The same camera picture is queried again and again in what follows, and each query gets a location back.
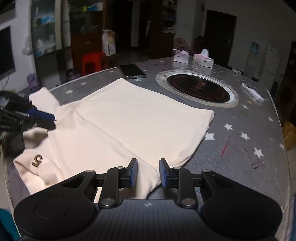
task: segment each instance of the white fabric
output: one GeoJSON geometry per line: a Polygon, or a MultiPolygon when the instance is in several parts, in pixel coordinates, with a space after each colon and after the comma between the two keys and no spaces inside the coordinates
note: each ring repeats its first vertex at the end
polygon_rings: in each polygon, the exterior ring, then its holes
{"type": "Polygon", "coordinates": [[[30,100],[39,110],[54,113],[57,126],[24,132],[26,149],[14,164],[31,194],[87,169],[105,173],[137,158],[136,188],[121,195],[144,199],[160,184],[159,159],[182,166],[214,116],[212,110],[184,105],[124,79],[63,106],[45,88],[30,100]],[[43,159],[35,167],[31,163],[37,154],[43,159]]]}

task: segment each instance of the red plastic stool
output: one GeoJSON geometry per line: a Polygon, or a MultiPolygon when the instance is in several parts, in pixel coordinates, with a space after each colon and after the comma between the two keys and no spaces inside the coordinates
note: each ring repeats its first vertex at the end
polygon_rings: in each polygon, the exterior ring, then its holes
{"type": "Polygon", "coordinates": [[[82,57],[82,75],[91,74],[102,70],[102,62],[105,60],[103,52],[93,52],[82,57]]]}

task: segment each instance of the gray tabletop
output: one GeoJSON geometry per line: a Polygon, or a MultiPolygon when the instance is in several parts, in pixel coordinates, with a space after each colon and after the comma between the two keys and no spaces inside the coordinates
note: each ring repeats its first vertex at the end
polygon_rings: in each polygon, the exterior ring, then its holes
{"type": "MultiPolygon", "coordinates": [[[[281,125],[267,91],[246,77],[214,65],[206,74],[231,86],[237,92],[239,102],[233,108],[213,107],[170,92],[156,82],[155,77],[158,73],[172,69],[205,73],[205,69],[192,60],[188,64],[182,64],[174,62],[172,58],[164,58],[137,63],[137,66],[145,72],[147,78],[128,80],[129,82],[186,105],[214,111],[215,116],[208,130],[208,138],[200,143],[184,167],[192,173],[211,169],[276,200],[283,210],[283,221],[277,237],[283,239],[289,212],[289,166],[281,125]],[[242,83],[249,84],[266,100],[261,104],[256,103],[243,89],[242,83]]],[[[113,68],[68,82],[52,89],[51,92],[62,105],[80,100],[121,77],[123,75],[120,69],[113,68]]],[[[4,162],[7,167],[8,189],[12,204],[16,206],[29,195],[12,163],[13,158],[21,153],[23,144],[19,135],[7,138],[5,143],[4,162]]],[[[201,201],[198,189],[196,193],[201,201]]],[[[157,188],[148,198],[162,199],[175,196],[174,190],[164,191],[157,188]]]]}

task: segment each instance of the black smartphone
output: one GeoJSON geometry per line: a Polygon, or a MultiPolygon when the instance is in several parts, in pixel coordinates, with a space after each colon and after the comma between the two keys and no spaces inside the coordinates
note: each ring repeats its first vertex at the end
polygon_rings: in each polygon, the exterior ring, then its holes
{"type": "Polygon", "coordinates": [[[124,78],[129,79],[137,79],[137,78],[146,78],[146,75],[142,70],[139,69],[138,66],[135,64],[126,64],[126,65],[120,65],[119,68],[124,74],[124,78]]]}

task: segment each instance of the white logo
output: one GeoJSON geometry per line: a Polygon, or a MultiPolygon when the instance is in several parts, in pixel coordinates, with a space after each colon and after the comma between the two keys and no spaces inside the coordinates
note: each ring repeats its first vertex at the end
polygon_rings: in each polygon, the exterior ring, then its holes
{"type": "Polygon", "coordinates": [[[153,206],[153,204],[150,203],[150,202],[146,202],[144,205],[145,205],[146,207],[151,207],[151,206],[153,206]]]}

